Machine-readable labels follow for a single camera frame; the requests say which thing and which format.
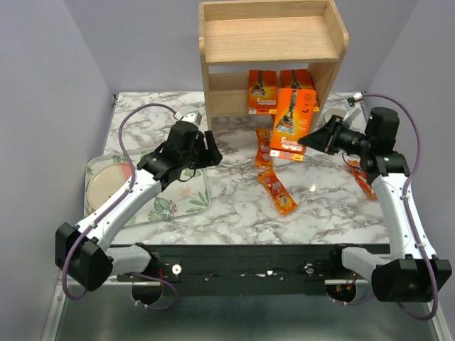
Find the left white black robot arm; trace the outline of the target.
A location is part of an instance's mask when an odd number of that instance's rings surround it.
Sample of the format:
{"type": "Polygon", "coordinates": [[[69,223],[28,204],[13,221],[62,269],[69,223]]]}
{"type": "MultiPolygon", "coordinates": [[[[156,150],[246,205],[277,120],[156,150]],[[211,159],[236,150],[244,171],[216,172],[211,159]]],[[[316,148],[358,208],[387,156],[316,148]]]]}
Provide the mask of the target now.
{"type": "Polygon", "coordinates": [[[150,200],[161,194],[185,169],[218,165],[223,159],[211,131],[178,121],[168,138],[133,167],[131,177],[98,210],[75,226],[62,224],[55,233],[55,263],[65,278],[86,291],[98,289],[110,276],[135,273],[151,280],[158,264],[145,248],[110,249],[115,236],[150,200]]]}

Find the orange razor box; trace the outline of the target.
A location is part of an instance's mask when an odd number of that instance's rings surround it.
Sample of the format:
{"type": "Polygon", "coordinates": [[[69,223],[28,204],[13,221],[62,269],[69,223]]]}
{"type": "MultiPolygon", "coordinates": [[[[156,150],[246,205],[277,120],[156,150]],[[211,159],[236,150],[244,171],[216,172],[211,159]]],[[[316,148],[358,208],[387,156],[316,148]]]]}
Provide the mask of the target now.
{"type": "Polygon", "coordinates": [[[308,109],[313,98],[313,112],[320,111],[319,98],[307,69],[280,71],[279,105],[277,112],[285,114],[294,109],[308,109]]]}
{"type": "Polygon", "coordinates": [[[270,139],[270,156],[303,161],[306,147],[299,139],[307,136],[313,121],[316,92],[281,88],[270,139]]]}
{"type": "Polygon", "coordinates": [[[276,71],[249,71],[247,102],[249,114],[275,115],[277,113],[278,81],[276,71]]]}

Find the wooden two-tier shelf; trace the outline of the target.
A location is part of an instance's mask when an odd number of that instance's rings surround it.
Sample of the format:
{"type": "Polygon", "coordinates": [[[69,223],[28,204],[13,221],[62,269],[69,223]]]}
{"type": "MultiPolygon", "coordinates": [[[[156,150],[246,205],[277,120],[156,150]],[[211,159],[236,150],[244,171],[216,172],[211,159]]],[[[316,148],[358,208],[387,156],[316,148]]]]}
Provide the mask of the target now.
{"type": "Polygon", "coordinates": [[[319,103],[326,103],[349,46],[334,1],[203,1],[198,13],[208,126],[248,111],[248,75],[211,73],[213,66],[306,63],[319,103]]]}

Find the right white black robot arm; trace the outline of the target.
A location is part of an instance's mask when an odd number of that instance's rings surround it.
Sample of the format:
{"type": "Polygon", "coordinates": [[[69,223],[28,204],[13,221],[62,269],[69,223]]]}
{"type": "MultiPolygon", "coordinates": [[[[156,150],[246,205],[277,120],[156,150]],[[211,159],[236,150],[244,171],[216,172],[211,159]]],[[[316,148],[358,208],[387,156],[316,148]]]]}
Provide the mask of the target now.
{"type": "Polygon", "coordinates": [[[437,256],[419,220],[406,158],[394,150],[400,119],[384,107],[371,110],[365,131],[350,129],[339,116],[299,139],[305,147],[333,155],[339,151],[360,158],[382,210],[390,244],[390,258],[382,259],[363,247],[344,246],[327,261],[335,278],[351,271],[369,281],[382,302],[435,301],[449,279],[449,261],[437,256]]]}

